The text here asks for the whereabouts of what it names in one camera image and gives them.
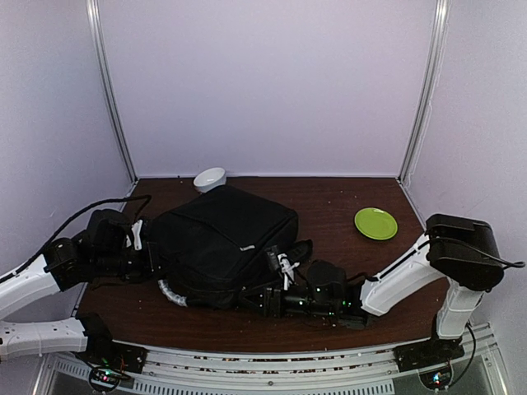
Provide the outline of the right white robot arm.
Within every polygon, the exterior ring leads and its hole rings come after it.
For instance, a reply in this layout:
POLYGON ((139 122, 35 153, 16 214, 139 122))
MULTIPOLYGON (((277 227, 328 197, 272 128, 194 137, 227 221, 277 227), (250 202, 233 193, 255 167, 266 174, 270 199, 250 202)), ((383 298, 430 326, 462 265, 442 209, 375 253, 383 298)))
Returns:
POLYGON ((501 282, 506 268, 487 222, 444 214, 430 216, 413 246, 373 276, 347 279, 342 268, 316 260, 303 283, 296 284, 285 255, 272 254, 271 259, 280 279, 241 291, 241 306, 264 317, 335 318, 353 329, 365 328, 417 290, 447 279, 450 288, 434 318, 432 338, 422 345, 422 356, 433 364, 453 351, 483 294, 501 282))

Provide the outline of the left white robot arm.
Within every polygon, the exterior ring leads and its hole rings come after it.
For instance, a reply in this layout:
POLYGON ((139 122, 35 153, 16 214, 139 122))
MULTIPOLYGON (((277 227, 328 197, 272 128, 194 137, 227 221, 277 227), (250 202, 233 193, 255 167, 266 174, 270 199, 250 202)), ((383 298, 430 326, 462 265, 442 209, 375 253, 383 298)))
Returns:
POLYGON ((100 365, 113 364, 119 349, 96 314, 34 323, 9 323, 6 317, 79 284, 151 280, 161 265, 147 242, 149 223, 146 218, 130 221, 115 210, 94 211, 84 231, 52 238, 35 257, 2 277, 1 359, 66 351, 93 357, 100 365))

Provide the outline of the black student backpack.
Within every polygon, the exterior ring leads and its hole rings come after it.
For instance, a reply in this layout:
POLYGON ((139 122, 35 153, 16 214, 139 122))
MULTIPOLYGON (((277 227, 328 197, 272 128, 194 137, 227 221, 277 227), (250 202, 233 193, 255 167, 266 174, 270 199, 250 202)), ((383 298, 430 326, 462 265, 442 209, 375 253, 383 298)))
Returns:
POLYGON ((147 227, 164 274, 161 293, 179 307, 229 309, 243 288, 281 282, 265 250, 276 245, 292 262, 308 260, 311 240, 299 240, 291 208, 222 185, 160 214, 147 227))

